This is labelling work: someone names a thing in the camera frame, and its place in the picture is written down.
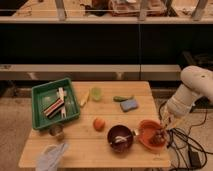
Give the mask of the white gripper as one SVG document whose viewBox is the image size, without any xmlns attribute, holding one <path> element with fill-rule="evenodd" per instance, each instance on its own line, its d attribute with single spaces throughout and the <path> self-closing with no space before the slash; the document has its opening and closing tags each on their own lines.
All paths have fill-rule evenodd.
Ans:
<svg viewBox="0 0 213 171">
<path fill-rule="evenodd" d="M 165 105 L 162 126 L 170 130 L 172 124 L 179 124 L 191 110 L 191 101 L 184 98 L 171 97 Z"/>
</svg>

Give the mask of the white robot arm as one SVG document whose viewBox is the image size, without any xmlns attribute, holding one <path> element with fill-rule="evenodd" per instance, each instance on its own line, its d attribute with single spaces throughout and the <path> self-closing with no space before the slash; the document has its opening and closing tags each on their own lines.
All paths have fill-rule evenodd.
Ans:
<svg viewBox="0 0 213 171">
<path fill-rule="evenodd" d="M 181 85 L 166 102 L 161 123 L 166 130 L 177 127 L 201 97 L 213 103 L 213 71 L 198 66 L 187 66 L 180 74 Z"/>
</svg>

